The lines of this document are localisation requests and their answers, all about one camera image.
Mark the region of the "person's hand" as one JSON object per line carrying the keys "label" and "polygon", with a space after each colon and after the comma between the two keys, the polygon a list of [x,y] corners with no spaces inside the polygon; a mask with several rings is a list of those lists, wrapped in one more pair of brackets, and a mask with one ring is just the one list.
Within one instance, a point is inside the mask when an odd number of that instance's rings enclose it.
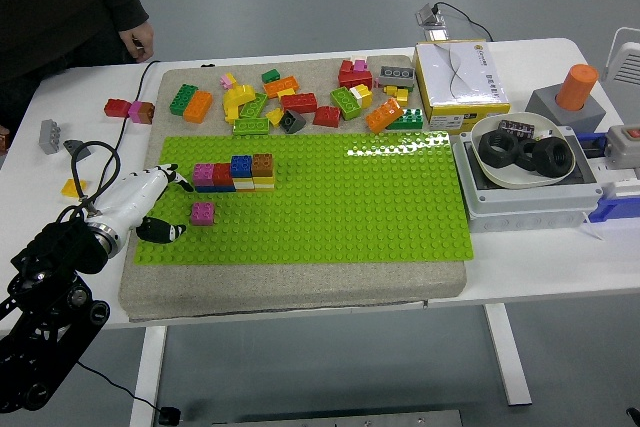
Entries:
{"label": "person's hand", "polygon": [[142,63],[154,55],[154,30],[152,25],[145,21],[142,24],[128,30],[118,32],[131,57]]}

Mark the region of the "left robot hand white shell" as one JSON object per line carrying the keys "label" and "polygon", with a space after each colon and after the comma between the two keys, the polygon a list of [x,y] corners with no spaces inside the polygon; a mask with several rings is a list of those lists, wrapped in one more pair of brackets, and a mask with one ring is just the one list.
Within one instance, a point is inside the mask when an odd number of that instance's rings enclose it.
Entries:
{"label": "left robot hand white shell", "polygon": [[87,220],[87,225],[98,239],[104,240],[110,257],[123,249],[133,229],[142,240],[160,244],[171,243],[186,231],[184,225],[147,216],[171,183],[186,192],[194,191],[177,168],[176,164],[164,164],[133,172],[99,197],[95,204],[97,213]]}

